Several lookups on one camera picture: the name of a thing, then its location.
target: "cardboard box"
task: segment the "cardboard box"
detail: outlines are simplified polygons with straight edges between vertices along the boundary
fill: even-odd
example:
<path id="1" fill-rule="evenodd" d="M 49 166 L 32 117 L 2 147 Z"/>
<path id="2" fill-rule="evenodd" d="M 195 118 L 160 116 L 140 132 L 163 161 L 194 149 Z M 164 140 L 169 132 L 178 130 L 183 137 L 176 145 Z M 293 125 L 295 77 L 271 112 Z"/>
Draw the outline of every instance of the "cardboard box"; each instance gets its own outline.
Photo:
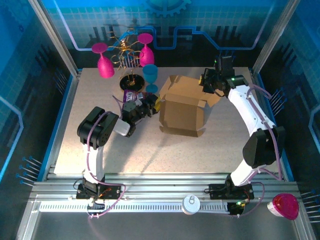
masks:
<path id="1" fill-rule="evenodd" d="M 202 90 L 196 78 L 171 75 L 166 80 L 159 92 L 162 101 L 159 121 L 163 133 L 190 137 L 200 137 L 204 133 L 204 108 L 206 104 L 211 108 L 220 97 Z"/>

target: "blue cup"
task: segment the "blue cup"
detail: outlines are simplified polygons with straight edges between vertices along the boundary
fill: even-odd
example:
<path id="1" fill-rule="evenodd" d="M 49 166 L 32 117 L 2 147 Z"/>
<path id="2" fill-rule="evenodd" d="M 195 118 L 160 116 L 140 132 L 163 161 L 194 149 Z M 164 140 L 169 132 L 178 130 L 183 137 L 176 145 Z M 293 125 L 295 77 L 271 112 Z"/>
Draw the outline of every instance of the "blue cup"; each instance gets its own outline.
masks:
<path id="1" fill-rule="evenodd" d="M 158 91 L 158 87 L 153 83 L 158 78 L 158 67 L 154 64 L 147 64 L 142 68 L 142 72 L 144 80 L 149 83 L 149 85 L 146 86 L 145 90 L 148 93 L 156 93 Z"/>

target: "white tabletop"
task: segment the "white tabletop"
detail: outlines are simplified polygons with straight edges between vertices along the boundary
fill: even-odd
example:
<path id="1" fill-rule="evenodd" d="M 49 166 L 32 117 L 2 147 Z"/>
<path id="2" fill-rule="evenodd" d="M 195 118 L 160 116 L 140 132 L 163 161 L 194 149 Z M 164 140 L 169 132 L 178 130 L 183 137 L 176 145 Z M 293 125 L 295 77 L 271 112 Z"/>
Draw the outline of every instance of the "white tabletop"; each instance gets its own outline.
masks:
<path id="1" fill-rule="evenodd" d="M 155 84 L 161 89 L 169 75 L 199 78 L 204 67 L 160 67 Z M 236 75 L 251 82 L 247 67 L 235 67 Z M 134 71 L 142 75 L 142 68 Z M 119 77 L 115 71 L 110 79 L 99 76 L 97 68 L 84 68 L 76 90 L 54 173 L 81 174 L 85 169 L 85 154 L 77 128 L 95 107 L 119 114 L 112 98 L 123 98 Z M 200 137 L 162 133 L 159 115 L 146 117 L 127 138 L 113 133 L 104 147 L 105 173 L 229 173 L 243 159 L 242 149 L 249 133 L 237 109 L 222 98 L 210 110 L 205 132 Z M 268 168 L 276 171 L 276 165 Z"/>

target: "pink object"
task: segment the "pink object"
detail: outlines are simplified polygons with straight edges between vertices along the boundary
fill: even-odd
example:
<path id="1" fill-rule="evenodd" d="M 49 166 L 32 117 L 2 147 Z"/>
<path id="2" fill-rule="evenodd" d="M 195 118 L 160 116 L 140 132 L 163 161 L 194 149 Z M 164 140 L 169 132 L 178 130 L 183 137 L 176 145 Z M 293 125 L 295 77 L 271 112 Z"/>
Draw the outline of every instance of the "pink object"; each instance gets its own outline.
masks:
<path id="1" fill-rule="evenodd" d="M 103 56 L 104 53 L 108 49 L 107 44 L 103 42 L 96 43 L 92 46 L 92 52 L 95 54 L 100 54 L 100 59 L 98 61 L 98 69 L 100 76 L 102 78 L 111 78 L 115 74 L 114 66 L 110 59 Z"/>
<path id="2" fill-rule="evenodd" d="M 141 33 L 138 36 L 138 41 L 144 44 L 144 47 L 141 49 L 139 60 L 140 65 L 144 67 L 148 64 L 155 64 L 155 56 L 152 50 L 147 46 L 147 44 L 153 41 L 154 37 L 149 33 Z"/>
<path id="3" fill-rule="evenodd" d="M 267 204 L 271 213 L 278 217 L 295 220 L 299 214 L 299 204 L 295 196 L 290 193 L 281 193 Z"/>

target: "pink wine glass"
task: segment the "pink wine glass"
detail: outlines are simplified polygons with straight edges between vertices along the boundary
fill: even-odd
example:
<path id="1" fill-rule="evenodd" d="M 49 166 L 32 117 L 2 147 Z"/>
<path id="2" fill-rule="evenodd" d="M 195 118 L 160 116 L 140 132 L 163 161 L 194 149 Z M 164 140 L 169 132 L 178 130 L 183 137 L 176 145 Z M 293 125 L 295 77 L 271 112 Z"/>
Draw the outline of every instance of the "pink wine glass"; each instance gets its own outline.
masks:
<path id="1" fill-rule="evenodd" d="M 94 52 L 95 54 L 100 54 L 100 59 L 98 61 L 98 69 L 100 76 L 106 79 L 111 78 L 115 74 L 115 69 L 111 60 L 103 56 L 102 54 L 107 49 L 108 45 L 103 42 L 96 43 L 92 46 L 92 52 Z"/>
<path id="2" fill-rule="evenodd" d="M 155 63 L 155 56 L 152 50 L 147 46 L 147 44 L 151 43 L 154 40 L 154 37 L 149 33 L 141 33 L 138 36 L 138 41 L 144 44 L 144 47 L 141 49 L 139 60 L 140 65 L 144 67 L 148 64 Z"/>

